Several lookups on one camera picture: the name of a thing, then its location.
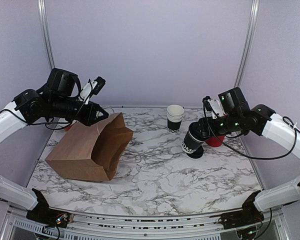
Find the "black takeout coffee cup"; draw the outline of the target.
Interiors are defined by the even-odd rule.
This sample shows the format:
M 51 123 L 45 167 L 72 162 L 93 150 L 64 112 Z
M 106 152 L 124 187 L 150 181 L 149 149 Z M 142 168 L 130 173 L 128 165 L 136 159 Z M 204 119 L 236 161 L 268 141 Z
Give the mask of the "black takeout coffee cup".
M 192 122 L 181 144 L 182 150 L 193 154 L 208 138 L 200 131 L 200 124 Z

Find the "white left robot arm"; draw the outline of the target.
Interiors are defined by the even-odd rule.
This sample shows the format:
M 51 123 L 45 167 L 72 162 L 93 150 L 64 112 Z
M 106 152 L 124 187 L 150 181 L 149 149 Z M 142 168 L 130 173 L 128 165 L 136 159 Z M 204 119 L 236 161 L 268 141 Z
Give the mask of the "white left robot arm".
M 77 74 L 54 68 L 42 86 L 19 89 L 7 99 L 0 108 L 0 211 L 12 206 L 38 223 L 60 227 L 69 222 L 69 212 L 51 208 L 43 193 L 28 183 L 48 142 L 47 126 L 91 126 L 108 117 L 92 101 L 105 83 L 100 76 L 81 83 Z

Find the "brown paper bag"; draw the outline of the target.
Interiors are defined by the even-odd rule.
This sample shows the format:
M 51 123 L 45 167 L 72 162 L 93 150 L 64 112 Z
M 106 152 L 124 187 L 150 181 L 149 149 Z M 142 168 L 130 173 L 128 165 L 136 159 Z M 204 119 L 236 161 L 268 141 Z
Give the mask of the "brown paper bag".
M 133 137 L 121 112 L 92 126 L 75 123 L 45 161 L 61 177 L 87 182 L 114 178 L 120 158 Z

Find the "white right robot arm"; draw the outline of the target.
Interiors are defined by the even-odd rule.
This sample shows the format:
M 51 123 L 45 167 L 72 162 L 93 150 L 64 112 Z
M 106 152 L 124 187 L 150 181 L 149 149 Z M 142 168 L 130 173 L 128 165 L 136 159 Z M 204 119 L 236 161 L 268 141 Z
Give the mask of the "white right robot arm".
M 272 157 L 246 158 L 256 161 L 275 161 L 294 155 L 300 160 L 300 129 L 291 118 L 281 116 L 272 108 L 258 104 L 251 108 L 239 87 L 218 95 L 218 99 L 206 96 L 202 99 L 204 117 L 199 121 L 200 134 L 205 137 L 225 136 L 233 132 L 247 135 L 252 132 L 264 137 L 286 150 Z M 248 224 L 258 212 L 300 201 L 300 176 L 268 190 L 254 193 L 243 204 L 237 219 Z

